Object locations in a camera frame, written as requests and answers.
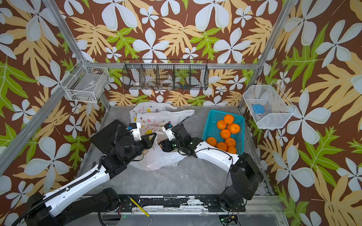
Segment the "white printed plastic bag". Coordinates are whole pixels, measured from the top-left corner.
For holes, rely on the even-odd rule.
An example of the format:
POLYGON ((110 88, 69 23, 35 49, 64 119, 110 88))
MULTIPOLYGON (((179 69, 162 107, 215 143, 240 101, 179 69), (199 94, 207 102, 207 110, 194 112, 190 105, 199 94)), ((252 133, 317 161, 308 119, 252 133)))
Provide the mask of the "white printed plastic bag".
POLYGON ((153 147, 143 152, 137 162, 131 162, 130 165, 145 171, 158 170, 162 167, 176 166, 186 156, 176 152, 164 152, 158 144, 159 135, 153 143, 153 147))

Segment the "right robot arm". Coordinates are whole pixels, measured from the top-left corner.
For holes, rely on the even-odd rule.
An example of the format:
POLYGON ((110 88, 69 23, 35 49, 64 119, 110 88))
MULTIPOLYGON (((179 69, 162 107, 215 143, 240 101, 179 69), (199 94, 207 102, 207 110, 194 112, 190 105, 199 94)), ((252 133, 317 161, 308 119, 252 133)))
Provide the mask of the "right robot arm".
POLYGON ((246 211, 247 201, 255 195, 264 176, 253 160, 247 154, 232 154, 211 146, 200 138, 186 137, 185 139, 161 141, 160 147, 164 152, 178 151, 186 156, 206 160, 227 172, 227 178, 232 184, 226 186, 219 195, 220 206, 225 211, 246 211))

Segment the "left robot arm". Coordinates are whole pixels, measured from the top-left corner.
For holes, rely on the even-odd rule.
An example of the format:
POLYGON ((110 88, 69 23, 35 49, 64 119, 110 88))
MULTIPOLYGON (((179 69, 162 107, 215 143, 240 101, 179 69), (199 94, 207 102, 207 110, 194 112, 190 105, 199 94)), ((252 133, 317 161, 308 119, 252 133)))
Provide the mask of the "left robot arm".
POLYGON ((91 198, 79 198, 126 170, 136 157, 153 147, 155 139, 156 133, 143 135, 138 140, 131 135, 116 135, 115 145, 89 172, 45 195, 36 193, 31 196, 27 203, 30 208, 12 224, 18 226, 24 222, 29 226, 63 226, 93 211, 116 209, 118 194, 111 188, 91 198))

